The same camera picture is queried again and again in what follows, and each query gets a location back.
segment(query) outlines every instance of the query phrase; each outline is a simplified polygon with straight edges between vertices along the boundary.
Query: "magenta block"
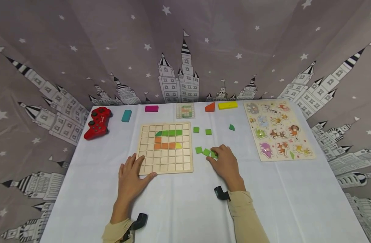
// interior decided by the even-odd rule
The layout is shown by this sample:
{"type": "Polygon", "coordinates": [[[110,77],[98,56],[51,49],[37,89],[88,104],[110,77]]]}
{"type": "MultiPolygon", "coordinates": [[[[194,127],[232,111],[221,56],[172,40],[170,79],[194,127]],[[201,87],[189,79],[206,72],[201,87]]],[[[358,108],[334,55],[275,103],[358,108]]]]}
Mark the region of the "magenta block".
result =
{"type": "Polygon", "coordinates": [[[145,106],[145,112],[159,112],[158,105],[147,105],[145,106]]]}

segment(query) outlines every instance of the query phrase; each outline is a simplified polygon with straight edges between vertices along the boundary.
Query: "orange triangle block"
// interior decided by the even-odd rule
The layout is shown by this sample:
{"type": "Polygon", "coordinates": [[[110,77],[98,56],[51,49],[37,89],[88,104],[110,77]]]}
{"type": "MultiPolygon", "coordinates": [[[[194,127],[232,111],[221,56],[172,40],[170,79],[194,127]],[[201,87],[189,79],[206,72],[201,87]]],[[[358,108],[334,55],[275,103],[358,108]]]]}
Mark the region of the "orange triangle block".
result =
{"type": "Polygon", "coordinates": [[[206,106],[204,108],[204,110],[206,110],[206,112],[214,112],[215,111],[215,102],[212,102],[211,104],[206,106]]]}

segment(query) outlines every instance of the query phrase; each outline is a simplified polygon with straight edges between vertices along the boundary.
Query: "left hand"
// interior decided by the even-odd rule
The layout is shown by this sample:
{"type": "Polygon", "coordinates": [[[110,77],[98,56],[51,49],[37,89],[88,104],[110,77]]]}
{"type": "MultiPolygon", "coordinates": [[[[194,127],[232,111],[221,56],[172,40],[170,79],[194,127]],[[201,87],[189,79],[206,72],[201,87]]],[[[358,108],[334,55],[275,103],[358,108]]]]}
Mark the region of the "left hand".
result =
{"type": "Polygon", "coordinates": [[[119,168],[118,202],[129,204],[157,176],[156,172],[152,172],[144,179],[140,179],[138,176],[139,168],[145,156],[141,156],[137,160],[136,156],[137,154],[129,156],[126,163],[121,164],[119,168]]]}

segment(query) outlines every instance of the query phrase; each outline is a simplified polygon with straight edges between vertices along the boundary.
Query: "pattern card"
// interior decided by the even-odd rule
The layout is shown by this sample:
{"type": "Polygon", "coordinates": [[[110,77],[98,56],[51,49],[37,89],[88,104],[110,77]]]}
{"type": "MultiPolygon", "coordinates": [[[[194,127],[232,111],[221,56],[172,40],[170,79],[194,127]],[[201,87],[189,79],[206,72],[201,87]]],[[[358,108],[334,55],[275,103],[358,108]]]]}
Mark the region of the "pattern card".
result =
{"type": "Polygon", "coordinates": [[[177,103],[176,104],[176,118],[195,118],[195,107],[193,103],[177,103]]]}
{"type": "Polygon", "coordinates": [[[315,159],[288,100],[244,102],[261,161],[315,159]]]}
{"type": "Polygon", "coordinates": [[[193,172],[191,123],[146,124],[141,127],[138,156],[145,156],[139,174],[193,172]]]}

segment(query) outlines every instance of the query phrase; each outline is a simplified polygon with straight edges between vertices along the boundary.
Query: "yellow block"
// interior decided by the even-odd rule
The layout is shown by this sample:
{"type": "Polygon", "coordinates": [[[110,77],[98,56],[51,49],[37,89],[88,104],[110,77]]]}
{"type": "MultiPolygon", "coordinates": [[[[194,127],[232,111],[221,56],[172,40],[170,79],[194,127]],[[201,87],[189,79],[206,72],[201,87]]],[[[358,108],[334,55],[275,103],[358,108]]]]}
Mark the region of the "yellow block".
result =
{"type": "Polygon", "coordinates": [[[224,103],[219,103],[218,108],[219,110],[225,110],[225,109],[232,109],[232,108],[237,108],[238,103],[235,101],[232,102],[224,102],[224,103]]]}

